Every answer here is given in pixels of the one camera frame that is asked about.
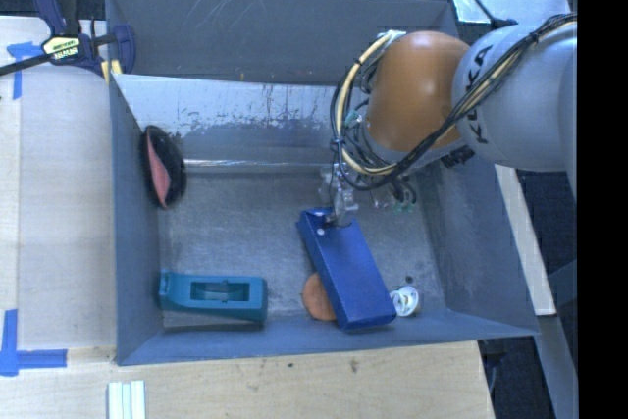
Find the yellow label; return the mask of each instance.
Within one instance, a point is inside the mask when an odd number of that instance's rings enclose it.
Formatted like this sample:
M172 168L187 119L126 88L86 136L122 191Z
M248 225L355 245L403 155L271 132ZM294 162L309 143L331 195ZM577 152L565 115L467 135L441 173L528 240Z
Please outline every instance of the yellow label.
M77 38L69 37L54 37L48 40L42 49L46 54L55 54L55 60L60 60L67 56L78 54L78 47L80 46L80 40Z

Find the round orange object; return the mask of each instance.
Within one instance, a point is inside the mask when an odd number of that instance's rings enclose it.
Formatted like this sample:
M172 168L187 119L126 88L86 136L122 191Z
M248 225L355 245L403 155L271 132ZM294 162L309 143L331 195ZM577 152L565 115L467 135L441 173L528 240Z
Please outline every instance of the round orange object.
M327 292L318 273L314 273L307 279L301 295L305 309L312 318L321 321L336 319L336 313L334 313L334 308L327 297Z
M366 114L369 133L383 147L408 152L436 131L451 111L451 85L469 46L437 31L408 33L378 65ZM450 130L434 146L460 135Z

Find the blue block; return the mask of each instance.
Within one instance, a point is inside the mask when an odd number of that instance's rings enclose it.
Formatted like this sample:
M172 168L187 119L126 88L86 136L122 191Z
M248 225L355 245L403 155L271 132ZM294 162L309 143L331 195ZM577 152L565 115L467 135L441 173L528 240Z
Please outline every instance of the blue block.
M396 317L393 301L357 222L325 223L331 209L301 213L296 223L344 331L378 327Z

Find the blue tape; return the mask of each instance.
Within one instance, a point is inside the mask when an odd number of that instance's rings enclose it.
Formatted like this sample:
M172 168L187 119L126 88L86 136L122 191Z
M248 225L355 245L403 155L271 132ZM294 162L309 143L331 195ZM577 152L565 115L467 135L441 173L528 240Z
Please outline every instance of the blue tape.
M7 46L7 51L16 59L16 62L24 58L31 58L43 54L41 47L32 42L22 42ZM18 70L13 77L13 99L17 100L22 96L22 71Z
M67 367L66 349L18 351L18 310L4 313L0 376L15 377L22 369Z

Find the white plastic piece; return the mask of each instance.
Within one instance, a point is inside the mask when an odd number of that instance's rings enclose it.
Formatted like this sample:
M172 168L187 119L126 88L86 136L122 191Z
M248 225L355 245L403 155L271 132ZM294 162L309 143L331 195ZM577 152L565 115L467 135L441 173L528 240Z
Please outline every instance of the white plastic piece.
M143 381L109 383L107 392L107 419L146 419Z
M391 291L391 299L398 316L410 316L421 308L419 292L410 285Z

